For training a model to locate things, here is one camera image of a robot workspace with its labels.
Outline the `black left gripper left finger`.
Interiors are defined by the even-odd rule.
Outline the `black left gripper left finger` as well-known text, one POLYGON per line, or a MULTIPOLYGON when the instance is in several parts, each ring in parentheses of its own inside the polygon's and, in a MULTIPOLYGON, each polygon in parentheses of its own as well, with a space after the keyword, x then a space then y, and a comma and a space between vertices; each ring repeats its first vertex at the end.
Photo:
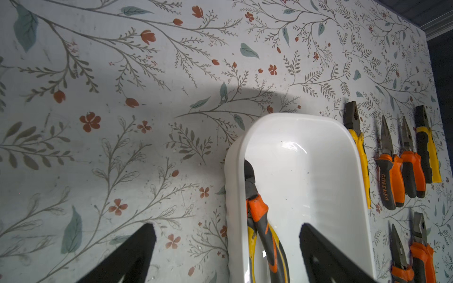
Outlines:
POLYGON ((144 224, 115 251, 79 280, 80 283, 143 283, 156 244, 152 224, 144 224))

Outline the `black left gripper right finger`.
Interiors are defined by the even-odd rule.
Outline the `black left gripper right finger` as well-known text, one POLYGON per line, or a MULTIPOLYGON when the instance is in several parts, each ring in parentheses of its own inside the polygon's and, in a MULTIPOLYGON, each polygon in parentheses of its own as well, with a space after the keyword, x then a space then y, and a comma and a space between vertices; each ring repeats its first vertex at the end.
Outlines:
POLYGON ((299 240, 310 283, 373 283, 375 281, 312 225, 302 225, 299 240))

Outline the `orange long nose pliers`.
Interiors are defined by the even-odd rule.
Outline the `orange long nose pliers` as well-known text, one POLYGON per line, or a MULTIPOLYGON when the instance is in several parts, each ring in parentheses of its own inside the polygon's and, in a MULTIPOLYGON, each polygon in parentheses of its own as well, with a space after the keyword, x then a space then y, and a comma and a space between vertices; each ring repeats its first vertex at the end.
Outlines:
POLYGON ((407 263, 406 253, 394 224, 390 231, 390 252, 392 255, 392 282, 414 283, 415 272, 407 263))

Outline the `white plastic storage box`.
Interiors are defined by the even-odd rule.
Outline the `white plastic storage box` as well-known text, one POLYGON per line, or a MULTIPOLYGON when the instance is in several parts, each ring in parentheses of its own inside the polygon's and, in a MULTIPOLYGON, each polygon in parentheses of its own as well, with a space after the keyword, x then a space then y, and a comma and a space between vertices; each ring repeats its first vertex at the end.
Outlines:
POLYGON ((230 281, 270 281, 267 253, 258 244, 248 260, 244 162, 269 207, 283 244, 290 280, 306 283, 300 249, 303 224, 313 225, 361 270, 376 277, 370 223, 355 142, 340 122, 308 114, 273 113, 258 119, 230 147, 225 159, 230 281))

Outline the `orange black combination pliers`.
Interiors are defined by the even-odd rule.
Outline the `orange black combination pliers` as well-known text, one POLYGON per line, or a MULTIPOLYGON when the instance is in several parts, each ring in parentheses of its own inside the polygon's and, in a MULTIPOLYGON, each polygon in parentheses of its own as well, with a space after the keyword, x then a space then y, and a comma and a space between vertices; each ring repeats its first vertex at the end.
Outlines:
POLYGON ((423 213, 415 212, 413 219, 412 269, 415 283, 436 283, 436 273, 433 263, 434 250, 427 241, 427 227, 423 213))

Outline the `orange handled cutting pliers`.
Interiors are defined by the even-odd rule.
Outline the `orange handled cutting pliers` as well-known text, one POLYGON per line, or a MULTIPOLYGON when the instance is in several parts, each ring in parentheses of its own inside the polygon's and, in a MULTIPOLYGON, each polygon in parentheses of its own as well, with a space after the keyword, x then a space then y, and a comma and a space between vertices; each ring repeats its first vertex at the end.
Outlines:
POLYGON ((379 168, 379 191, 383 206, 393 211, 405 203, 402 159, 394 154, 394 145, 385 116, 381 119, 381 153, 375 159, 379 168))

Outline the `large yellow black pliers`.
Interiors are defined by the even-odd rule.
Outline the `large yellow black pliers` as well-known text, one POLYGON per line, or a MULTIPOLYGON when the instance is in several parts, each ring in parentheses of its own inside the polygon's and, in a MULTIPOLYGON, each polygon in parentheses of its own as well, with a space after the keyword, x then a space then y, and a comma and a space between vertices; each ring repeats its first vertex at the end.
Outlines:
POLYGON ((417 154, 421 157, 425 181, 426 183, 441 183, 440 163, 425 106, 415 107, 415 128, 417 154))

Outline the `small yellow handled pliers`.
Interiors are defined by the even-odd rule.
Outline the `small yellow handled pliers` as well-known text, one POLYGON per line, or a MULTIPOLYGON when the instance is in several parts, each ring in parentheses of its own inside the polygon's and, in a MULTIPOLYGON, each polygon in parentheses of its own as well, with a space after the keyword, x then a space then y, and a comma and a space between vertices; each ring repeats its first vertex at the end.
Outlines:
POLYGON ((351 134, 353 140, 355 141, 357 151, 359 154, 359 159, 361 162, 362 178, 365 188, 365 197, 368 209, 372 208, 372 200, 370 197, 370 177, 369 177, 369 167, 368 167, 368 158, 365 152, 364 147, 364 135, 361 131, 361 120, 359 117, 359 112, 357 108, 356 101, 350 101, 345 105, 344 112, 344 126, 351 134))

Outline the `floral table mat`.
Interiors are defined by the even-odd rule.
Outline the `floral table mat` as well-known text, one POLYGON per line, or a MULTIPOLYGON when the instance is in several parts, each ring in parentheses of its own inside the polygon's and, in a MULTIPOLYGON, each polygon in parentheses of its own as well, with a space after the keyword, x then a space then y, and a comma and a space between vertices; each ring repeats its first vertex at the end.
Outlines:
POLYGON ((75 283, 143 224, 150 283, 231 283, 225 157, 259 118, 356 101, 376 278, 422 212, 453 280, 453 173, 425 33, 377 1, 2 1, 1 281, 75 283), (441 181, 384 208, 374 157, 423 105, 441 181))

